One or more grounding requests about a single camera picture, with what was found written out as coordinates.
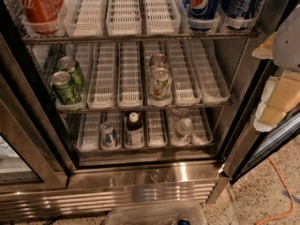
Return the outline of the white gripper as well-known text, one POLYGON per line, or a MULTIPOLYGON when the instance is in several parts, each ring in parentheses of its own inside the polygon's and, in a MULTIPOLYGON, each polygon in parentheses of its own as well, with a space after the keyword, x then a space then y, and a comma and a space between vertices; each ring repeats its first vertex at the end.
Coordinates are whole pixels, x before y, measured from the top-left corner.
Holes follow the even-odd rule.
POLYGON ((260 132, 275 128, 300 102, 300 4, 276 33, 270 35, 253 52, 258 59, 272 59, 278 67, 289 69, 279 76, 270 76, 262 91, 255 114, 254 127, 260 132))

